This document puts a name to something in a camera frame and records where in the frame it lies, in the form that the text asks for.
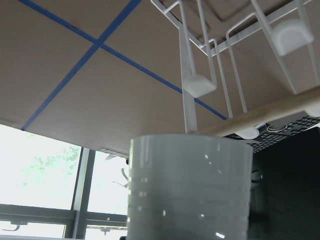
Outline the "grey plastic cup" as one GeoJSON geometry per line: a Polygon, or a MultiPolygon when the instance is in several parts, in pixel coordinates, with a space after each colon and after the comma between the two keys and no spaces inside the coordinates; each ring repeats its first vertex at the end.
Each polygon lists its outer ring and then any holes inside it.
{"type": "Polygon", "coordinates": [[[132,139],[127,239],[245,240],[253,150],[224,137],[132,139]]]}

